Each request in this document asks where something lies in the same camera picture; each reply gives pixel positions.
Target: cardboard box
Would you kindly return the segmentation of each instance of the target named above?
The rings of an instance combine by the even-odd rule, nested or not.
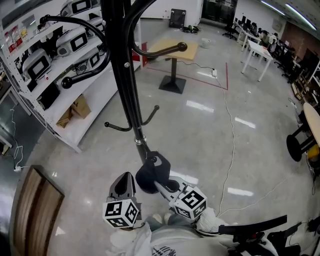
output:
[[[60,117],[59,121],[56,123],[57,126],[65,128],[67,124],[70,122],[72,117],[71,107],[67,109],[66,112]]]
[[[87,104],[86,98],[81,94],[71,105],[72,110],[80,117],[85,119],[90,114],[91,110]]]

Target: brick wall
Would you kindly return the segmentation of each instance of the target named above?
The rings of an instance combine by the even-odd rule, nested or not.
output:
[[[304,58],[307,48],[320,56],[320,41],[290,22],[286,23],[281,40],[291,43],[296,55],[301,60]]]

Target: shoe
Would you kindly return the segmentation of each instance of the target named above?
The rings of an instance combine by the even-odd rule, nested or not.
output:
[[[157,222],[159,222],[161,224],[164,223],[160,214],[154,214],[154,215],[152,215],[152,218],[154,218]]]
[[[170,216],[172,215],[172,213],[168,212],[164,215],[163,220],[164,220],[164,224],[168,225],[168,221]]]

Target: white device with black screen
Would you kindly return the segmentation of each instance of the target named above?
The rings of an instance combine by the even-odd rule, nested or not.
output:
[[[44,49],[34,51],[23,63],[22,72],[27,80],[38,79],[51,66],[51,60]]]
[[[76,72],[81,74],[85,71],[92,70],[99,63],[99,61],[99,50],[94,48],[78,59],[73,66],[76,69]]]
[[[70,17],[91,8],[91,0],[68,0],[62,5],[60,13],[63,17]]]
[[[86,30],[83,27],[78,27],[63,34],[56,41],[56,52],[60,57],[68,56],[85,46],[87,42]]]
[[[93,19],[88,20],[88,22],[98,28],[102,33],[104,32],[104,26],[102,25],[102,18],[101,17],[95,17]],[[86,35],[88,38],[94,38],[97,35],[92,31],[87,29]]]

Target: white wall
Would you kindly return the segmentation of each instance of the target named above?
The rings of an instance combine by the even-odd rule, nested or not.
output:
[[[157,0],[142,14],[143,18],[170,19],[171,9],[186,10],[184,25],[198,26],[204,0]]]
[[[234,17],[242,20],[242,16],[246,16],[247,19],[251,20],[251,23],[256,23],[258,28],[262,28],[262,30],[266,30],[270,34],[278,33],[278,38],[282,37],[286,26],[286,20],[281,14],[278,14],[263,3],[255,0],[238,0]],[[275,31],[272,28],[274,20],[278,20],[282,23],[280,32]]]

